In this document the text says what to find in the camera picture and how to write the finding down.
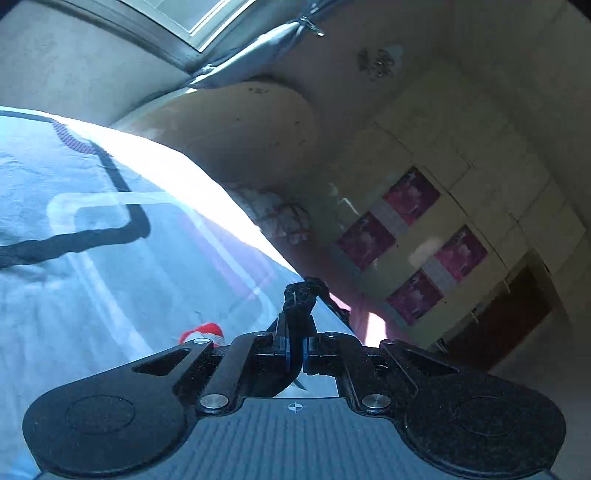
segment curtain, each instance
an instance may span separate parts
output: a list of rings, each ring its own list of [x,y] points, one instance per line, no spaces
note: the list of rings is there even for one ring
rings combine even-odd
[[[193,88],[219,88],[239,83],[259,73],[262,67],[288,52],[306,31],[319,37],[324,32],[314,21],[326,15],[344,0],[309,1],[299,18],[275,27],[260,35],[242,49],[234,49],[222,58],[201,68],[186,86]]]

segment pink poster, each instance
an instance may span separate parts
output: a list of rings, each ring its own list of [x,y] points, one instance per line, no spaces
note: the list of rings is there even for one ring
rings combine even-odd
[[[460,281],[467,276],[485,257],[486,248],[474,233],[464,225],[441,249],[435,258]]]
[[[384,200],[411,226],[439,196],[439,191],[413,167],[384,195]]]
[[[337,246],[360,270],[366,269],[395,243],[394,236],[369,212],[336,241]]]
[[[412,325],[431,310],[443,294],[423,270],[418,270],[404,285],[392,293],[387,302]]]

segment red cloth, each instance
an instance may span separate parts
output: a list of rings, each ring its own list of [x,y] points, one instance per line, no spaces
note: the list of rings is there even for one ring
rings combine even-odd
[[[207,338],[213,342],[213,346],[225,345],[223,332],[217,323],[204,323],[193,330],[181,335],[179,343],[190,342],[196,338]]]

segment metal screw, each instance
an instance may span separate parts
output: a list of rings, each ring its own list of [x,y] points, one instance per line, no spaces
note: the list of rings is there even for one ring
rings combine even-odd
[[[385,395],[380,395],[378,393],[367,395],[361,402],[367,408],[371,408],[372,410],[380,410],[381,408],[386,408],[390,405],[390,399]]]
[[[212,393],[211,395],[205,395],[201,397],[199,403],[204,408],[209,408],[210,410],[217,410],[219,408],[224,408],[230,401],[228,397],[225,395],[219,395],[217,393]]]

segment blue bedsheet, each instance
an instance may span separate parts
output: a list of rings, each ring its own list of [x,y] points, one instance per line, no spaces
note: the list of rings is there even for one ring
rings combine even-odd
[[[43,392],[217,323],[264,330],[301,281],[226,192],[144,138],[0,108],[0,478],[38,473],[21,433]],[[319,331],[350,333],[319,302]],[[336,395],[326,377],[299,380]]]

